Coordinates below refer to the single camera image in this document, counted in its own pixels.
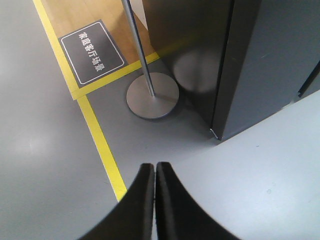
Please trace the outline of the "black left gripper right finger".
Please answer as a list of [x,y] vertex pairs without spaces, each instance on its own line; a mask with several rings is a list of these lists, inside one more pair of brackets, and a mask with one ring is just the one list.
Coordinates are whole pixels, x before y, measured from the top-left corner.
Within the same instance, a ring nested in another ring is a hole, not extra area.
[[156,165],[155,219],[159,240],[238,239],[198,205],[169,162]]

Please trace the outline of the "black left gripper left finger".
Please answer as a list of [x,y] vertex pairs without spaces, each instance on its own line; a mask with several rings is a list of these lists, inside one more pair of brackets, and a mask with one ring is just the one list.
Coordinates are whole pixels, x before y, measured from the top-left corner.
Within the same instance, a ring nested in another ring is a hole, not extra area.
[[155,171],[151,163],[139,171],[123,198],[82,240],[150,240],[154,214]]

